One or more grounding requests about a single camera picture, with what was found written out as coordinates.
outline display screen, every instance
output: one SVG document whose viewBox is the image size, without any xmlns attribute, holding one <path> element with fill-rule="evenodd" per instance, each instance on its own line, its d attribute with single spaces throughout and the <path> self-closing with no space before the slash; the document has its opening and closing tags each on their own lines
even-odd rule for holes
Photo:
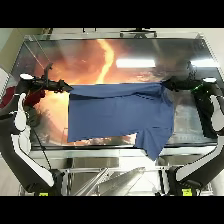
<svg viewBox="0 0 224 224">
<path fill-rule="evenodd" d="M 97 39 L 26 42 L 17 57 L 12 75 L 17 80 L 21 73 L 40 77 L 43 75 L 43 68 L 51 61 L 53 69 L 49 71 L 49 79 L 63 79 L 69 85 L 157 82 L 171 76 L 186 78 L 187 62 L 198 58 L 211 58 L 203 40 Z M 211 77 L 211 74 L 220 80 L 217 68 L 197 70 L 199 78 Z M 46 91 L 46 97 L 35 105 L 32 112 L 36 116 L 35 129 L 45 145 L 134 144 L 135 134 L 68 143 L 68 104 L 69 93 Z M 190 128 L 198 132 L 195 122 L 192 125 Z M 32 144 L 37 144 L 34 137 Z"/>
</svg>

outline red object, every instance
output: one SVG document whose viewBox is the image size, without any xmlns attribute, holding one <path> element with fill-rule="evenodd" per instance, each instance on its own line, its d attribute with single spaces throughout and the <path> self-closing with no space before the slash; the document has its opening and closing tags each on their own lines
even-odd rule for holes
<svg viewBox="0 0 224 224">
<path fill-rule="evenodd" d="M 0 108 L 4 108 L 11 101 L 14 92 L 15 92 L 15 86 L 6 89 L 5 95 L 2 97 Z M 31 92 L 25 99 L 24 106 L 34 106 L 35 104 L 40 102 L 41 98 L 44 97 L 45 97 L 45 91 L 43 89 L 34 91 L 33 93 Z"/>
</svg>

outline fire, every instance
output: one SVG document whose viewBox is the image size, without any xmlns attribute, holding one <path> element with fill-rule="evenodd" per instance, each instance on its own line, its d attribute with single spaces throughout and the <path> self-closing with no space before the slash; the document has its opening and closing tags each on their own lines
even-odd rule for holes
<svg viewBox="0 0 224 224">
<path fill-rule="evenodd" d="M 104 53 L 105 64 L 102 68 L 101 73 L 98 76 L 98 79 L 96 80 L 96 84 L 103 84 L 104 77 L 106 76 L 107 72 L 109 71 L 111 65 L 114 62 L 114 51 L 106 40 L 98 39 L 97 42 L 100 44 L 101 48 L 105 51 Z"/>
</svg>

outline blue t-shirt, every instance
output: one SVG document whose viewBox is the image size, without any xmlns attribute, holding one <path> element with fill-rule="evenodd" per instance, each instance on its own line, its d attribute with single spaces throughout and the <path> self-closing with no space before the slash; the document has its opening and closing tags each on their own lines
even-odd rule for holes
<svg viewBox="0 0 224 224">
<path fill-rule="evenodd" d="M 135 147 L 155 160 L 173 132 L 174 107 L 158 83 L 73 86 L 68 142 L 137 133 Z"/>
</svg>

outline yellow-green label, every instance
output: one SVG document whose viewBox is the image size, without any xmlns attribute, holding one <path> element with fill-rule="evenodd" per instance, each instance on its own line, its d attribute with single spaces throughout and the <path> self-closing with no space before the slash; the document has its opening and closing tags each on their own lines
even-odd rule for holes
<svg viewBox="0 0 224 224">
<path fill-rule="evenodd" d="M 40 193 L 39 196 L 48 196 L 48 193 Z"/>
<path fill-rule="evenodd" d="M 191 189 L 182 189 L 183 196 L 192 196 Z"/>
</svg>

